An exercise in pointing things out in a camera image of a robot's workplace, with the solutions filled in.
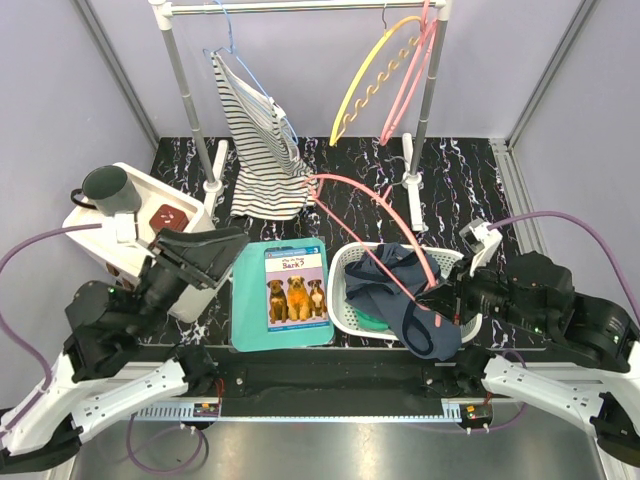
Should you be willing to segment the navy blue tank top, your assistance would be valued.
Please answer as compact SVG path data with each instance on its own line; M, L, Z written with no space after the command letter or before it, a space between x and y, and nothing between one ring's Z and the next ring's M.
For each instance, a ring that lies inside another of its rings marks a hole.
M346 301L358 311L386 323L398 340L422 359L445 361L462 344L460 327L436 313L419 308L411 298L428 280L414 250L398 243L380 244L370 257L346 265Z

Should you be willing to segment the green tank top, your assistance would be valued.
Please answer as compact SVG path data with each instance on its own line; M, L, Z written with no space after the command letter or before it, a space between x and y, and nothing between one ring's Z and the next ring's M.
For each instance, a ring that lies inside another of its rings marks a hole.
M357 325L360 329L371 332L385 332L389 329L389 325L378 318L375 318L358 309L354 310Z

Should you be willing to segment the striped white tank top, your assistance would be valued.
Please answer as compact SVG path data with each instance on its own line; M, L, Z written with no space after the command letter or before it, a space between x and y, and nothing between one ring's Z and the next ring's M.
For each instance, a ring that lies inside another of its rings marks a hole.
M239 161L231 214L286 221L313 201L312 169L301 159L284 110L211 55L216 87Z

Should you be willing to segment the pink plastic hanger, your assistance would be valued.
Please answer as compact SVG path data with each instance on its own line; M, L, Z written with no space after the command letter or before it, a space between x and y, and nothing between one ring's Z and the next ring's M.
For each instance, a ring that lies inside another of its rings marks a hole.
M437 20L429 19L429 1L422 7L420 20L420 35L413 57L407 68L401 86L384 123L379 141L382 146L391 139L405 115L409 104L417 90L418 83L427 68L428 61L435 43Z

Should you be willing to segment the yellow hanger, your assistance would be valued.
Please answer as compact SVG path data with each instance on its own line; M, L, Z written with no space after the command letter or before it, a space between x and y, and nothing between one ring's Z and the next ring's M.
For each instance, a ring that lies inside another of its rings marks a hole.
M370 49L352 78L351 83L347 87L346 93L338 107L338 111L331 127L329 137L330 145L337 145L338 142L346 136L351 125L362 116L362 111L369 106L371 100L378 95L379 91L398 70L402 69L405 76L418 43L421 12L418 15L410 15L396 22L393 26L384 31L382 36ZM390 57L388 62L385 65L382 65L377 73L373 73L372 68L378 64L379 57L387 48L387 45L398 34L402 33L402 31L408 29L410 26L415 27L414 34L408 37L406 44L403 45L403 47L400 48L394 56Z

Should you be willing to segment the light blue wire hanger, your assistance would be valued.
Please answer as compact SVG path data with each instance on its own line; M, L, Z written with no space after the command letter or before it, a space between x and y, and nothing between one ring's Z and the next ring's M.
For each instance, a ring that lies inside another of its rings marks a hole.
M211 60L213 58L213 54L214 53L219 53L220 51L225 51L229 55L234 57L235 60L242 66L242 68L245 70L245 72L249 75L250 79L253 81L253 83L258 88L260 93L264 97L267 98L267 100L269 101L270 105L274 108L278 119L285 123L285 125L286 125L286 127L285 127L285 137L288 138L289 140L293 141L295 144L298 144L299 143L299 137L297 136L297 134L295 132L295 129L291 125L291 123L290 123L285 111L277 104L277 102L273 99L273 97L269 95L269 93L264 89L264 87L258 81L258 79L253 74L253 72L248 68L248 66L245 64L245 62L239 56L239 54L237 52L237 49L235 47L234 35L233 35L233 26L232 26L232 21L231 21L230 14L228 13L228 11L226 10L225 6L223 5L223 3L221 1L214 0L214 1L212 1L212 4L216 4L217 6L219 6L221 8L221 10L222 10L222 13L224 14L224 16L226 18L229 46L221 46L221 47L219 47L219 48L217 48L217 49L215 49L213 51L211 51L211 50L209 50L207 48L204 48L202 50L204 57L207 60Z

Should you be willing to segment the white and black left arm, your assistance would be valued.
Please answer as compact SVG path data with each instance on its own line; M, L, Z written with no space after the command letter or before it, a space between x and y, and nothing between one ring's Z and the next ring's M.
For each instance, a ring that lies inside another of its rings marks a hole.
M101 281L78 289L65 309L71 334L53 364L3 324L45 376L19 405L1 412L2 474L55 468L128 415L170 397L208 394L220 375L201 345L174 351L151 373L114 390L98 389L137 357L142 339L159 328L188 287L221 286L248 243L239 227L197 233L162 229L134 289Z

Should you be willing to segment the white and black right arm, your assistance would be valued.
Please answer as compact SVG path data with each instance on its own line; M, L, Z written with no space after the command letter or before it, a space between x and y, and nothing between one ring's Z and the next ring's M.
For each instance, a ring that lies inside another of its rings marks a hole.
M569 269L529 252L504 272L472 269L463 259L419 304L462 324L477 315L542 336L548 350L593 374L600 389L572 387L482 347L454 359L457 390L485 390L524 402L583 430L607 454L639 464L639 328L618 304L577 292Z

